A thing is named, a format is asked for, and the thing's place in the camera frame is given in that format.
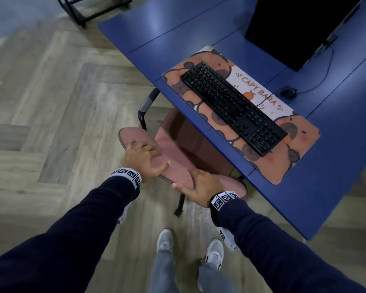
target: hand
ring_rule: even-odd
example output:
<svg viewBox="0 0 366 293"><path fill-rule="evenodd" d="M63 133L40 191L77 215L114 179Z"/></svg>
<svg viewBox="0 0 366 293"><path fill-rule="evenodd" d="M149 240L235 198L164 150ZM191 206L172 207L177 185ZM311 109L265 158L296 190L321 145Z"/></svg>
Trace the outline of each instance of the hand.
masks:
<svg viewBox="0 0 366 293"><path fill-rule="evenodd" d="M176 183L172 184L172 188L175 188L180 193L185 194L196 204L208 208L210 199L214 195L225 191L224 185L215 175L201 169L192 169L189 170L189 172L194 179L194 190L188 189L182 185L177 185Z"/></svg>
<svg viewBox="0 0 366 293"><path fill-rule="evenodd" d="M146 142L140 142L132 147L135 140L131 140L126 146L126 154L123 167L129 167L141 175L142 182L148 182L157 177L169 167L169 161L160 167L152 166L152 158L161 155L161 151Z"/></svg>

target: pink chair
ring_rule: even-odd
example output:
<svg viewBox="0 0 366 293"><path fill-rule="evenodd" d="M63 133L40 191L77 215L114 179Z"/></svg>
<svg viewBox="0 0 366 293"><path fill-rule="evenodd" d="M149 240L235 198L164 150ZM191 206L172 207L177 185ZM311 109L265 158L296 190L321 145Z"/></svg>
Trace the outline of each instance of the pink chair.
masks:
<svg viewBox="0 0 366 293"><path fill-rule="evenodd" d="M127 143L135 139L160 147L163 154L155 157L152 163L160 166L166 161L171 162L169 168L160 175L171 184L176 182L193 189L194 182L188 169L199 168L217 175L227 190L234 191L239 197L245 196L247 189L241 179L229 177L233 170L230 162L176 108L166 116L154 139L146 132L144 116L159 93L155 88L138 111L142 128L126 127L119 131L122 146L126 148ZM177 217L183 211L184 199L185 195L181 194L174 212Z"/></svg>

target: desk mat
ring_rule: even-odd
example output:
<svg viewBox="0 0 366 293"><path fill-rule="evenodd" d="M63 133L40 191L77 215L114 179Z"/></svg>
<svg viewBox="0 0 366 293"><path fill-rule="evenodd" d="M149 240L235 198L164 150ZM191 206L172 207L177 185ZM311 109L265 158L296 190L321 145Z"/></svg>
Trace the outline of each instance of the desk mat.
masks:
<svg viewBox="0 0 366 293"><path fill-rule="evenodd" d="M199 96L180 80L182 74L201 61L210 64L224 79L252 103L259 105L259 109L288 133L266 156L260 157ZM315 126L298 115L288 105L211 46L202 48L173 69L165 72L162 78L273 184L281 182L283 177L320 137L320 131Z"/></svg>

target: black monitor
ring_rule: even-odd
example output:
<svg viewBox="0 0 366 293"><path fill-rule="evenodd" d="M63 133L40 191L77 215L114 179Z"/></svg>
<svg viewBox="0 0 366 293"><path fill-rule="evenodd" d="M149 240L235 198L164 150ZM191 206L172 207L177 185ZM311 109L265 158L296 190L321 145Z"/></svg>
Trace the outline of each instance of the black monitor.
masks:
<svg viewBox="0 0 366 293"><path fill-rule="evenodd" d="M245 38L298 71L361 0L258 0Z"/></svg>

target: person's left hand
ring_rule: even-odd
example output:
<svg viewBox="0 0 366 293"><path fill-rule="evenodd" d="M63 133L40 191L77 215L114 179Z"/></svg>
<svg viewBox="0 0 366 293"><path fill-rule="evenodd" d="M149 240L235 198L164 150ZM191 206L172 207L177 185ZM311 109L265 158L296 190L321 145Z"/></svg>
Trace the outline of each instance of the person's left hand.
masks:
<svg viewBox="0 0 366 293"><path fill-rule="evenodd" d="M157 177L169 167L169 161L160 167L152 166L152 158L161 155L161 151L147 142L140 142L132 147L135 140L131 140L126 146L126 154L123 167L129 167L141 175L142 182L148 182Z"/></svg>

